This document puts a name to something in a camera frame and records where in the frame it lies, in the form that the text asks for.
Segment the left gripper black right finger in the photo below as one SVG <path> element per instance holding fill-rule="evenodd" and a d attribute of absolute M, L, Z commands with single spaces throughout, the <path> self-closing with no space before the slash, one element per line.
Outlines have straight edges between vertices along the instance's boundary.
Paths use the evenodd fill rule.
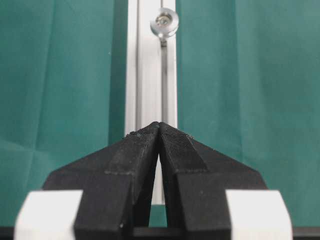
<path fill-rule="evenodd" d="M 264 190 L 260 173 L 161 122 L 158 132 L 167 225 L 186 240 L 229 240 L 225 191 Z"/>

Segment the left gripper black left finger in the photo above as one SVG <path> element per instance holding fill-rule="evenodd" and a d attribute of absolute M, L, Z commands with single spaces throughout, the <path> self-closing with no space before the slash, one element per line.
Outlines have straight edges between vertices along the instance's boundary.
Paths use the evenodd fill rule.
<path fill-rule="evenodd" d="M 78 240 L 122 240 L 150 220 L 159 123 L 52 171 L 44 190 L 82 190 Z"/>

